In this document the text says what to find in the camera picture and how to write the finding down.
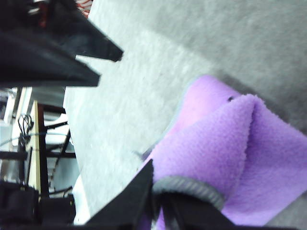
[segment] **wooden board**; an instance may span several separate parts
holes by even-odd
[[[34,122],[34,126],[29,134],[38,134],[38,106],[37,101],[33,102],[32,110],[31,110],[31,118]],[[27,145],[27,150],[33,148],[32,156],[30,159],[31,167],[29,173],[29,186],[35,188],[41,193],[40,186],[40,168],[39,168],[39,135],[31,136],[30,142]]]

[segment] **gray carpet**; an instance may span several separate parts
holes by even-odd
[[[65,95],[91,213],[133,177],[134,152],[161,137],[202,74],[257,94],[306,134],[306,15],[305,0],[95,0],[90,20],[125,54],[118,63],[81,58],[102,73],[100,85]],[[307,229],[306,205],[300,197],[270,224]]]

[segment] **microfiber towel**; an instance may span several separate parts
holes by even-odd
[[[154,192],[187,193],[212,202],[237,225],[259,226],[306,191],[307,138],[260,98],[204,76],[183,100],[149,156]],[[163,229],[163,215],[157,226]]]

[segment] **red object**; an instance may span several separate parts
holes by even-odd
[[[77,3],[77,7],[81,10],[82,14],[88,18],[90,14],[90,10],[92,7],[93,0],[75,0]]]

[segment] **black plastic part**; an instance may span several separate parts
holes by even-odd
[[[73,195],[64,198],[41,198],[39,202],[39,219],[42,225],[54,226],[71,224],[76,216]]]
[[[74,0],[51,1],[46,32],[41,35],[73,55],[112,61],[121,60],[123,55],[120,48],[79,12]]]
[[[0,152],[0,159],[2,160],[17,160],[17,161],[25,161],[28,157],[27,152]]]
[[[166,193],[161,196],[161,203],[168,230],[234,226],[210,203],[204,203],[191,196]]]
[[[0,31],[0,86],[97,86],[99,75],[25,29]]]
[[[114,229],[150,229],[153,162],[150,160],[124,191],[93,216],[86,226],[116,226]]]
[[[28,186],[0,182],[0,223],[36,222],[38,192]]]

